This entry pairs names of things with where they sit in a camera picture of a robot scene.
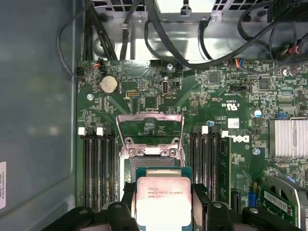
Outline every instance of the heatsink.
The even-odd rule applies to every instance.
[[[269,124],[272,157],[308,157],[308,120],[271,120]]]

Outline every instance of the metal bracket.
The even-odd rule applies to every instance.
[[[174,138],[170,144],[135,144],[132,138],[127,137],[124,139],[121,132],[120,123],[125,121],[143,121],[147,118],[154,118],[158,121],[176,121],[181,123],[180,137]],[[184,150],[182,147],[183,130],[184,130],[184,116],[178,114],[166,115],[160,112],[141,112],[135,115],[118,115],[116,117],[116,125],[119,131],[119,135],[123,144],[120,156],[128,159],[135,156],[145,155],[160,155],[163,157],[169,156],[182,161],[182,165],[185,166]]]

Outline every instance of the black cable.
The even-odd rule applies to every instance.
[[[297,47],[297,32],[296,32],[296,27],[295,27],[295,23],[293,22],[293,36],[294,36],[294,44],[293,44],[293,48],[292,48],[292,53],[291,54],[287,54],[287,57],[284,60],[278,60],[276,57],[274,57],[273,55],[273,41],[274,41],[274,35],[275,32],[277,30],[277,27],[273,28],[270,36],[269,36],[269,56],[271,58],[271,60],[273,60],[274,62],[278,63],[278,64],[283,64],[283,65],[290,65],[290,63],[288,63],[291,60],[291,56],[294,55],[295,51],[296,51],[296,47]]]
[[[149,15],[149,17],[152,21],[152,24],[153,24],[155,30],[157,31],[157,33],[158,33],[162,43],[164,44],[164,46],[174,55],[174,57],[177,60],[179,60],[184,66],[186,66],[190,69],[197,69],[197,70],[198,69],[206,69],[208,67],[218,65],[218,64],[220,64],[220,63],[222,63],[222,62],[224,62],[228,59],[232,59],[236,55],[242,53],[247,48],[249,48],[258,38],[265,35],[268,31],[273,29],[278,24],[277,21],[274,21],[273,23],[268,25],[266,28],[264,28],[262,31],[260,31],[257,35],[255,35],[253,37],[253,39],[248,41],[246,44],[244,44],[240,48],[236,49],[235,51],[233,51],[233,52],[231,52],[231,53],[229,53],[229,54],[227,54],[227,55],[225,55],[221,58],[218,58],[216,60],[213,60],[213,61],[210,61],[210,62],[207,62],[207,63],[191,64],[187,60],[184,59],[184,57],[178,52],[178,50],[174,47],[174,45],[172,44],[172,42],[168,38],[166,32],[162,28],[162,25],[160,24],[157,13],[155,11],[154,3],[151,0],[145,0],[145,4],[147,6],[148,15]]]
[[[306,33],[301,39],[298,44],[299,48],[302,49],[303,46],[308,42],[308,33]]]
[[[275,31],[277,29],[277,26],[274,27],[270,33],[270,37],[269,37],[269,54],[270,54],[270,57],[271,59],[275,62],[275,63],[278,63],[279,66],[275,67],[275,68],[272,68],[270,70],[267,70],[267,71],[254,71],[254,70],[250,70],[250,69],[245,69],[243,67],[239,67],[240,70],[242,71],[245,71],[247,73],[250,73],[250,74],[254,74],[254,75],[261,75],[261,74],[268,74],[268,73],[272,73],[274,71],[277,71],[279,69],[281,69],[282,67],[284,66],[288,66],[288,65],[292,65],[292,64],[289,64],[288,62],[291,60],[292,56],[294,55],[295,53],[295,49],[296,49],[296,44],[297,44],[297,32],[296,32],[296,27],[295,27],[295,23],[293,23],[293,26],[292,26],[292,29],[293,29],[293,36],[294,36],[294,46],[293,46],[293,50],[292,50],[292,53],[289,54],[289,56],[287,56],[283,61],[279,61],[277,60],[276,58],[273,57],[273,52],[272,52],[272,43],[273,43],[273,40],[274,40],[274,34],[275,34]]]
[[[96,30],[96,33],[98,35],[98,38],[101,42],[101,46],[104,50],[104,53],[108,60],[117,60],[115,50],[112,46],[112,43],[110,41],[110,38],[108,37],[108,34],[102,25],[102,22],[100,20],[99,15],[97,14],[94,6],[91,6],[89,8],[89,14],[92,19],[92,23],[94,25],[94,28]]]
[[[69,66],[67,65],[63,53],[62,53],[62,48],[61,48],[61,34],[64,31],[64,29],[70,25],[73,21],[75,21],[77,18],[79,18],[90,6],[92,5],[91,2],[89,2],[87,5],[85,5],[78,13],[76,13],[67,23],[65,23],[58,31],[57,34],[57,49],[58,49],[58,54],[60,61],[65,68],[65,70],[75,79],[78,79],[78,77],[71,71]]]
[[[129,35],[129,31],[128,31],[128,24],[134,14],[134,12],[136,11],[136,9],[138,8],[140,0],[134,0],[132,6],[130,7],[126,18],[124,20],[123,23],[123,27],[122,27],[122,33],[123,33],[123,41],[122,41],[122,48],[121,48],[121,52],[120,52],[120,60],[125,60],[126,58],[126,52],[127,52],[127,46],[128,46],[128,35]]]
[[[267,1],[267,2],[263,2],[263,3],[259,3],[256,5],[253,5],[252,7],[248,8],[240,17],[238,23],[237,23],[237,30],[240,34],[240,36],[245,39],[246,41],[251,40],[253,37],[251,35],[249,35],[246,31],[244,31],[243,29],[243,18],[248,15],[249,13],[251,13],[251,11],[256,10],[258,8],[263,8],[263,7],[267,7],[273,4],[273,1]],[[262,47],[264,47],[265,49],[269,49],[269,45],[262,41],[262,40],[256,40],[255,44],[261,45]]]
[[[199,23],[199,38],[198,38],[198,40],[199,40],[199,44],[201,46],[202,52],[204,53],[206,58],[208,60],[213,60],[211,55],[207,52],[207,50],[205,48],[205,44],[204,44],[204,32],[205,32],[205,29],[207,28],[207,26],[209,24],[210,18],[209,18],[208,21],[200,21],[200,23]]]
[[[151,23],[150,20],[146,21],[145,24],[144,24],[144,42],[145,42],[145,45],[147,47],[147,49],[150,51],[150,53],[160,59],[160,60],[163,60],[163,61],[166,61],[166,62],[169,62],[169,63],[173,63],[175,61],[174,58],[171,58],[171,57],[165,57],[165,56],[162,56],[160,54],[158,54],[156,51],[153,50],[153,48],[151,47],[151,45],[149,44],[149,24]]]

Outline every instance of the chip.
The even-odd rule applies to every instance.
[[[194,100],[191,102],[192,107],[197,107],[198,106],[198,101]]]
[[[269,90],[270,89],[270,80],[269,79],[260,79],[259,80],[259,89],[260,90]]]
[[[208,83],[219,83],[219,73],[211,72],[208,74]]]
[[[155,96],[145,97],[145,108],[157,108],[157,100]]]

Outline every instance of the motherboard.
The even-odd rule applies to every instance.
[[[81,62],[77,74],[77,206],[99,211],[120,200],[139,167],[191,167],[192,183],[237,212],[263,203],[265,176],[308,184],[304,66],[253,75],[232,62],[200,71],[99,60]]]

